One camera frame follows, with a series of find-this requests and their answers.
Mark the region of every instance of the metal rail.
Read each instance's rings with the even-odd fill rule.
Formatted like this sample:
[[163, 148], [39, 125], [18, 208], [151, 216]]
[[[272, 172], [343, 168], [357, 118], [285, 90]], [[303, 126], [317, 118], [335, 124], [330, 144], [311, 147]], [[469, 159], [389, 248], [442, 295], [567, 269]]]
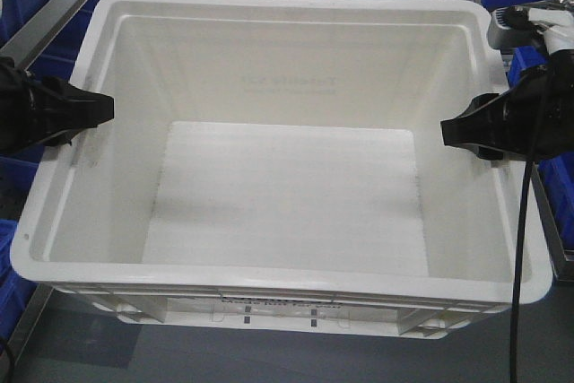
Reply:
[[21, 69], [28, 68], [86, 0], [49, 0], [0, 48]]

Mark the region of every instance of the white plastic bin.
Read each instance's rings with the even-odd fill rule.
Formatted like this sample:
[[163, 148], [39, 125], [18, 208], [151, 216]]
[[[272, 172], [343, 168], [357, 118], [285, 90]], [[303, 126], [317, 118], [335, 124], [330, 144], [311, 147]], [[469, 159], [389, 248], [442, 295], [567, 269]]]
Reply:
[[[116, 118], [47, 151], [15, 268], [141, 323], [438, 338], [507, 308], [521, 165], [439, 126], [504, 90], [488, 22], [461, 1], [102, 1], [71, 81]], [[535, 205], [527, 228], [524, 302], [552, 279]]]

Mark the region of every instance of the gray floor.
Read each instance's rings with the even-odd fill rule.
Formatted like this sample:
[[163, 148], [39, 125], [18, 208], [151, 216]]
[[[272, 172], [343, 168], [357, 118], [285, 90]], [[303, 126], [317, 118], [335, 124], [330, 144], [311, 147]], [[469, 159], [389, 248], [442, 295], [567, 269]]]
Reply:
[[[574, 381], [574, 289], [524, 306], [520, 381]], [[501, 382], [509, 314], [438, 341], [126, 325], [55, 293], [16, 372], [23, 382]]]

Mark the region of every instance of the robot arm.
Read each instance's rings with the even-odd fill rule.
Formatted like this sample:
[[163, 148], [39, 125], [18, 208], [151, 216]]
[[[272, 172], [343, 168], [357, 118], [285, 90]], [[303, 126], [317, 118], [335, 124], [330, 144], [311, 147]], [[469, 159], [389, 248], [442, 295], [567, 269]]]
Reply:
[[0, 57], [0, 152], [33, 144], [61, 145], [114, 117], [114, 100], [48, 77], [38, 83]]
[[[556, 7], [561, 4], [546, 4]], [[534, 45], [548, 65], [526, 69], [508, 91], [475, 97], [458, 117], [442, 121], [445, 145], [486, 160], [524, 160], [540, 100], [547, 92], [535, 160], [574, 151], [574, 16], [565, 8], [513, 6], [492, 13], [493, 48]]]

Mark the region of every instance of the black cable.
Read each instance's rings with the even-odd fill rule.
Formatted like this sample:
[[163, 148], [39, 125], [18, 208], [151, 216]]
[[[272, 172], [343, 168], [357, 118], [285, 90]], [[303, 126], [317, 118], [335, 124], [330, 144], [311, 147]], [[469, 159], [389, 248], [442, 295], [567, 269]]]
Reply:
[[524, 167], [524, 176], [522, 178], [522, 191], [520, 194], [520, 206], [518, 210], [518, 227], [517, 227], [517, 250], [514, 263], [514, 282], [512, 284], [512, 306], [510, 309], [510, 343], [509, 343], [509, 360], [510, 360], [510, 383], [517, 383], [517, 352], [518, 352], [518, 317], [520, 306], [520, 287], [522, 283], [522, 263], [524, 256], [524, 242], [526, 230], [526, 210], [528, 207], [528, 192], [530, 189], [530, 178], [535, 165], [536, 146], [538, 137], [544, 121], [544, 112], [546, 102], [550, 92], [550, 84], [547, 83], [536, 113], [535, 128], [530, 138], [528, 155]]
[[4, 353], [6, 356], [8, 356], [8, 372], [6, 372], [6, 375], [3, 378], [3, 382], [11, 383], [14, 375], [14, 368], [16, 366], [16, 359], [12, 349], [10, 348], [10, 345], [8, 345], [8, 340], [0, 336], [0, 344], [4, 348]]

